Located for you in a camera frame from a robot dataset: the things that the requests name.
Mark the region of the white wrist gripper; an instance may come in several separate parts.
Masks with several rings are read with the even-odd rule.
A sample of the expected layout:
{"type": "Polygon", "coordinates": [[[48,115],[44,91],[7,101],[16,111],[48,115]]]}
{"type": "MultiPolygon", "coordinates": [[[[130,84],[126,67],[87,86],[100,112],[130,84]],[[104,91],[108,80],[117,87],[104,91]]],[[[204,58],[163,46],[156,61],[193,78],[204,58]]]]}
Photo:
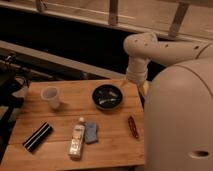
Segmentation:
{"type": "Polygon", "coordinates": [[[126,78],[134,84],[140,85],[139,92],[143,97],[147,96],[149,90],[149,82],[146,81],[147,73],[147,66],[139,64],[129,64],[126,70],[126,78]]]}

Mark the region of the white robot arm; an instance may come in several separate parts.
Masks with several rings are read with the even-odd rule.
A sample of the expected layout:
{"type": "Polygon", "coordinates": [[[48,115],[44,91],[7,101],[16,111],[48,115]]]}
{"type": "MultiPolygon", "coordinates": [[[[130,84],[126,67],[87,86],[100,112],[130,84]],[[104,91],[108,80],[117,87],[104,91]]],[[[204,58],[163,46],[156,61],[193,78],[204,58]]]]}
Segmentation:
{"type": "Polygon", "coordinates": [[[144,104],[144,171],[213,171],[213,43],[125,38],[144,104]]]}

